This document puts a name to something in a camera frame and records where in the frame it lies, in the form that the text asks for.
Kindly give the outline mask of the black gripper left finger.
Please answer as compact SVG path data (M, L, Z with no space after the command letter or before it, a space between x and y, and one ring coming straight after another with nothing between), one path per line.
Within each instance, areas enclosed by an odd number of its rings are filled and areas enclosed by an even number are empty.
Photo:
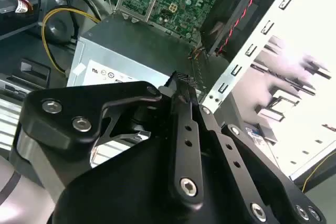
M159 136L186 82L177 73L160 88L145 81L37 90L23 103L15 138L57 203L71 182L128 149Z

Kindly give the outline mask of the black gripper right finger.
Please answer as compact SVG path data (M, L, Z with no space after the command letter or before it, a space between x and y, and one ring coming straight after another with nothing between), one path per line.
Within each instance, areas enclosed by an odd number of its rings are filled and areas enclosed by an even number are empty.
M199 126L201 151L219 171L212 188L227 201L231 223L326 223L318 207L236 126L219 127L198 103L196 90L184 84Z

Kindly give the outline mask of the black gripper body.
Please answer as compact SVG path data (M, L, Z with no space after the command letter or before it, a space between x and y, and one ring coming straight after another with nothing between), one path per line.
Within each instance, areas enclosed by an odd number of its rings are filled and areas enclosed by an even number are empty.
M53 223L249 223L246 167L212 114L179 104L158 133L71 182Z

